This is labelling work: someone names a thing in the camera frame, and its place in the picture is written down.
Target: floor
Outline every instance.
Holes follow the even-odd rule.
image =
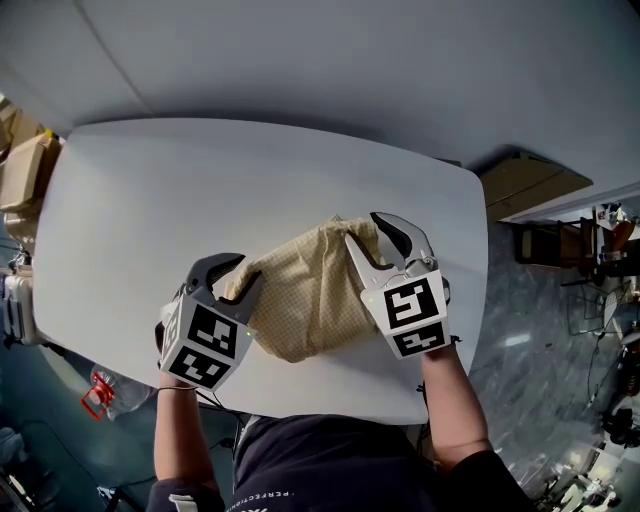
[[[510,227],[490,225],[484,319],[470,378],[494,448],[535,495],[573,443],[602,438],[596,425],[611,398],[615,371],[609,370],[619,344],[614,334],[602,339],[587,390],[597,336],[572,336],[569,325],[572,332],[595,329],[602,318],[585,320],[585,302],[573,297],[580,288],[560,287],[578,277],[574,271],[520,265],[513,254]],[[585,296],[597,293],[587,288]],[[587,316],[595,316],[595,305],[588,307]],[[587,407],[596,384],[598,397]]]
[[[603,378],[617,357],[617,341],[608,335],[600,342],[590,386],[593,390],[601,383],[601,391],[588,408],[587,375],[596,337],[571,336],[567,319],[581,329],[596,328],[600,320],[584,319],[583,303],[570,298],[578,289],[560,288],[576,276],[517,264],[505,225],[490,226],[489,251],[485,316],[471,380],[494,447],[525,490],[535,494],[572,443],[592,444],[601,438],[594,426],[613,385]],[[567,301],[572,304],[569,315]],[[54,471],[58,510],[104,510],[94,482],[109,487],[153,475],[155,401],[115,422],[94,421],[79,405],[90,369],[89,361],[74,355],[62,359],[46,349],[0,347],[0,425],[24,425],[27,445]],[[25,423],[29,420],[44,420],[48,426]],[[203,422],[211,444],[234,434],[234,420],[224,413],[205,411]],[[216,448],[214,455],[223,497],[228,498],[230,453]],[[127,489],[144,505],[150,485]]]

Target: white table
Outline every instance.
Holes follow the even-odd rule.
[[[40,218],[36,322],[68,349],[157,385],[158,311],[197,258],[256,258],[334,214],[370,211],[400,215],[429,236],[451,283],[451,332],[464,340],[468,371],[487,277],[480,181],[408,151],[287,126],[153,119],[75,130]],[[297,364],[254,343],[216,394],[261,415],[411,424],[426,418],[421,380],[419,358],[398,362],[383,338]]]

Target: folded cloth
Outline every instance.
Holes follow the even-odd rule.
[[[376,332],[360,301],[363,287],[344,241],[347,231],[380,261],[374,223],[336,216],[250,262],[227,284],[225,297],[233,299],[262,271],[265,281],[249,326],[269,354],[296,363]]]

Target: plastic bottle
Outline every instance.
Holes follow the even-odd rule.
[[[122,413],[135,411],[153,392],[150,386],[99,364],[91,371],[91,382],[93,387],[86,397],[94,405],[106,408],[107,417],[111,421]]]

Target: dark shirt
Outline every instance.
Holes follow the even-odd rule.
[[[536,510],[491,451],[443,476],[398,427],[343,416],[260,419],[238,447],[235,481],[226,508],[209,488],[160,481],[147,510],[195,510],[177,507],[170,495],[200,512]]]

